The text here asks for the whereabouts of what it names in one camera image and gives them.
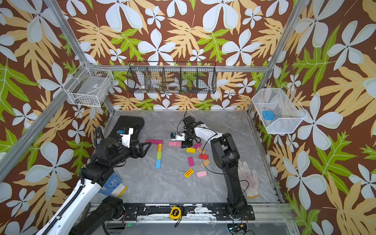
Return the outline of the magenta block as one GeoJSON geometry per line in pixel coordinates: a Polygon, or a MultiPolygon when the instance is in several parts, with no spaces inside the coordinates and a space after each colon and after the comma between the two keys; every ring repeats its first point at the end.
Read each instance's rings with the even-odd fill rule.
{"type": "Polygon", "coordinates": [[[193,166],[194,166],[194,160],[193,160],[193,157],[188,157],[188,162],[189,162],[189,166],[190,166],[190,167],[193,167],[193,166]]]}
{"type": "Polygon", "coordinates": [[[153,143],[154,143],[155,145],[163,144],[163,140],[153,140],[153,143]]]}
{"type": "Polygon", "coordinates": [[[146,143],[152,143],[153,145],[157,145],[158,143],[156,140],[146,140],[146,143]]]}
{"type": "Polygon", "coordinates": [[[201,147],[201,143],[196,143],[194,146],[193,146],[193,148],[195,148],[195,149],[198,149],[199,147],[201,147]]]}

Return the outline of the green block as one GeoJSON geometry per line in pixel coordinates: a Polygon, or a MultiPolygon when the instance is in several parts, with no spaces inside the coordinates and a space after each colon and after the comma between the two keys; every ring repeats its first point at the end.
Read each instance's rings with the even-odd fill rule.
{"type": "Polygon", "coordinates": [[[158,151],[157,152],[157,160],[161,160],[161,159],[162,159],[162,152],[158,151]]]}

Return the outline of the blue block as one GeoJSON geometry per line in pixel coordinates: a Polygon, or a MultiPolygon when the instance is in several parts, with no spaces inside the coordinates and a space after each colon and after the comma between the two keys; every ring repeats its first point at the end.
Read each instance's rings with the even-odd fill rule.
{"type": "Polygon", "coordinates": [[[155,168],[156,169],[160,169],[161,168],[161,159],[157,159],[156,160],[155,168]]]}

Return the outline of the yellow red striped block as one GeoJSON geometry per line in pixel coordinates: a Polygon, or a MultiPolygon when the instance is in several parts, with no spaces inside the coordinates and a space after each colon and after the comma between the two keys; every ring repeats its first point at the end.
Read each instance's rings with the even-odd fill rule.
{"type": "Polygon", "coordinates": [[[186,178],[189,178],[191,175],[193,175],[193,173],[194,173],[194,170],[190,168],[189,170],[187,170],[187,171],[184,173],[184,176],[185,176],[186,178]]]}

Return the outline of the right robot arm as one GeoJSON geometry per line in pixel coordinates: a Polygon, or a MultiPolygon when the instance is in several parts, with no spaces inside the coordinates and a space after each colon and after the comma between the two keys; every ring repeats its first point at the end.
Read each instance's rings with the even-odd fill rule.
{"type": "Polygon", "coordinates": [[[182,147],[192,147],[194,139],[204,141],[204,145],[211,145],[213,160],[222,170],[228,190],[227,203],[229,214],[232,218],[242,217],[246,211],[247,200],[241,188],[241,180],[238,173],[240,153],[230,133],[217,132],[201,121],[195,121],[188,116],[182,119],[184,131],[175,134],[175,137],[183,136],[182,147]]]}

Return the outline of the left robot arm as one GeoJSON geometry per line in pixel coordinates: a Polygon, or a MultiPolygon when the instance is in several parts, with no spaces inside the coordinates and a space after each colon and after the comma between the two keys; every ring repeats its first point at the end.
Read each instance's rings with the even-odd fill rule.
{"type": "Polygon", "coordinates": [[[143,158],[151,142],[126,147],[114,138],[104,138],[95,143],[95,153],[90,163],[81,169],[80,180],[71,195],[52,219],[37,232],[38,235],[67,235],[91,199],[100,191],[114,168],[128,158],[143,158]]]}

